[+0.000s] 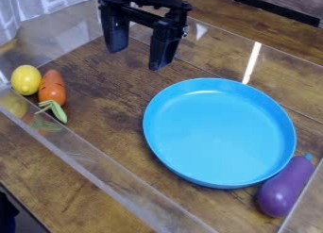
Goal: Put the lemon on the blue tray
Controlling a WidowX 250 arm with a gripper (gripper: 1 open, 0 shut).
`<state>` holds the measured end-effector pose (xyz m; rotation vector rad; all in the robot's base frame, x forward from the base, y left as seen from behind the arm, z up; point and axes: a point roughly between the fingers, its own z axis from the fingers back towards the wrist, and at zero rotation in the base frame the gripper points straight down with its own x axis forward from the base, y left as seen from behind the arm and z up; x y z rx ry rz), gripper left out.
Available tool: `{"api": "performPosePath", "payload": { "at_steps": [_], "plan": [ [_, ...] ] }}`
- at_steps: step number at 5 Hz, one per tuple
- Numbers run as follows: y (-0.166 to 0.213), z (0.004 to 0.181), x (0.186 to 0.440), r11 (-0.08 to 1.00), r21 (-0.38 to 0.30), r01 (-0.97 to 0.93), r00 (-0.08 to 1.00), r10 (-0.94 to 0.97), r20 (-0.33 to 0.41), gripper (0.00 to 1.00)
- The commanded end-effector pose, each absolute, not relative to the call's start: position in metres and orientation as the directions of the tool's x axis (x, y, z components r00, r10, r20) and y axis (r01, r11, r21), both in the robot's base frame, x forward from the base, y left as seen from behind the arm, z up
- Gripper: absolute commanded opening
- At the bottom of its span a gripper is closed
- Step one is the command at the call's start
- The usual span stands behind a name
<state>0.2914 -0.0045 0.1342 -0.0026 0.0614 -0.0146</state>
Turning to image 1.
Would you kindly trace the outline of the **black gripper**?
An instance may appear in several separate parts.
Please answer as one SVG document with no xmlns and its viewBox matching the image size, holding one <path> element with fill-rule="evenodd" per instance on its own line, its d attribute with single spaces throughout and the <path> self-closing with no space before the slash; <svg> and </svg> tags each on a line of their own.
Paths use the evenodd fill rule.
<svg viewBox="0 0 323 233">
<path fill-rule="evenodd" d="M 158 20 L 154 14 L 140 10 L 142 7 L 167 8 L 181 21 L 167 18 Z M 151 25 L 156 21 L 150 39 L 148 69 L 158 71 L 173 61 L 181 39 L 186 35 L 185 18 L 191 5 L 183 0 L 99 0 L 98 8 L 104 42 L 111 53 L 127 47 L 128 21 L 142 25 Z"/>
</svg>

